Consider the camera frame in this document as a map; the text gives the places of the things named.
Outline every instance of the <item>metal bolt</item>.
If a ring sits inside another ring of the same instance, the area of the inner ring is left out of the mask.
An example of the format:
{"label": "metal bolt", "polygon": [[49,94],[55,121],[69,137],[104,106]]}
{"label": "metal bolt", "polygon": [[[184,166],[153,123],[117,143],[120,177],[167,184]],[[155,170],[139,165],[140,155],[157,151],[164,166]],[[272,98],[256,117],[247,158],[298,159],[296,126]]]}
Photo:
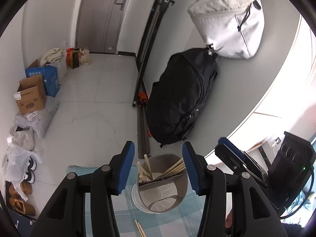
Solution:
{"label": "metal bolt", "polygon": [[76,177],[76,174],[75,174],[75,173],[69,173],[69,174],[67,175],[67,178],[68,178],[69,180],[74,179],[75,177]]}
{"label": "metal bolt", "polygon": [[250,178],[250,174],[248,172],[242,172],[241,176],[245,179],[249,179]]}
{"label": "metal bolt", "polygon": [[109,171],[110,169],[111,169],[111,167],[110,167],[109,165],[103,165],[103,166],[101,167],[101,170],[102,170],[103,172]]}
{"label": "metal bolt", "polygon": [[216,166],[214,166],[214,165],[207,165],[207,167],[206,167],[208,170],[210,170],[210,171],[214,171],[215,169],[216,169]]}

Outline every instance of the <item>blue gripper pad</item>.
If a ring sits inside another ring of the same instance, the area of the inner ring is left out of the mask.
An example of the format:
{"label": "blue gripper pad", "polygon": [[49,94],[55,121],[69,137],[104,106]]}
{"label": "blue gripper pad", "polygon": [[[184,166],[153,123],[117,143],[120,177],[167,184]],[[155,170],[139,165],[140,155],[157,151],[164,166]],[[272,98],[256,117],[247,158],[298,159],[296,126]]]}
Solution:
{"label": "blue gripper pad", "polygon": [[109,163],[110,167],[113,168],[113,179],[116,181],[115,195],[121,194],[126,187],[134,155],[135,144],[132,141],[127,141],[121,154],[115,155]]}
{"label": "blue gripper pad", "polygon": [[225,144],[235,155],[240,158],[243,162],[246,162],[245,156],[243,153],[235,146],[233,143],[225,137],[222,137],[218,140],[218,144]]}
{"label": "blue gripper pad", "polygon": [[203,194],[203,190],[205,188],[203,184],[205,180],[204,168],[201,165],[201,162],[198,159],[189,141],[186,141],[182,145],[182,156],[183,156],[184,164],[186,167],[186,171],[190,179],[192,189],[195,191],[197,195],[199,196],[204,195]]}

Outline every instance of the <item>black backpack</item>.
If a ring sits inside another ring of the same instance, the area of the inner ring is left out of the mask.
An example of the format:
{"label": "black backpack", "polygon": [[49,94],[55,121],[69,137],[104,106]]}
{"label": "black backpack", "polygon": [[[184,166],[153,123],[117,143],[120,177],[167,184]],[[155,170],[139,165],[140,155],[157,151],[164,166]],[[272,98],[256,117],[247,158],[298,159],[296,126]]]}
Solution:
{"label": "black backpack", "polygon": [[217,75],[215,58],[207,48],[174,54],[159,82],[153,83],[146,120],[161,147],[186,139]]}

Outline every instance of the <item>checkered tablecloth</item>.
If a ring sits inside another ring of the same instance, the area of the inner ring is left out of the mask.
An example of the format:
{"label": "checkered tablecloth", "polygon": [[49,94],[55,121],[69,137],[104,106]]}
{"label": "checkered tablecloth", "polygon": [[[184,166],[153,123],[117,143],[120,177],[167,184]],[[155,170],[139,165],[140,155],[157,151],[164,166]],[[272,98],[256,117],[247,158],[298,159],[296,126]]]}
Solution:
{"label": "checkered tablecloth", "polygon": [[[97,168],[69,166],[67,173],[77,175],[92,173]],[[205,196],[198,197],[190,182],[184,200],[174,209],[160,214],[147,214],[132,201],[132,188],[137,178],[137,167],[131,168],[127,185],[119,196],[112,196],[116,222],[121,237],[140,237],[134,220],[142,226],[147,237],[196,237],[203,213]],[[85,202],[86,234],[92,237],[90,194]]]}

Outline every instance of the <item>white plate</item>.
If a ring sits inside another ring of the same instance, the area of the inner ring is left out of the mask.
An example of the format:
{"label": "white plate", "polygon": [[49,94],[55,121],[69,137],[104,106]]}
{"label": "white plate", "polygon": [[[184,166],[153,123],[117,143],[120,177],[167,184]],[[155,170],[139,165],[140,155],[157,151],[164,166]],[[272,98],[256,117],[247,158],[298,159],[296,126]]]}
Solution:
{"label": "white plate", "polygon": [[140,199],[139,193],[138,193],[138,191],[137,191],[137,187],[136,187],[135,184],[134,184],[133,189],[132,189],[132,200],[133,200],[135,206],[136,206],[138,209],[140,209],[141,211],[143,211],[143,212],[145,212],[145,213],[148,213],[148,214],[160,214],[160,213],[155,213],[155,212],[150,211],[149,209],[147,209],[147,208],[143,205],[143,203],[142,203],[142,201],[141,201],[141,199]]}

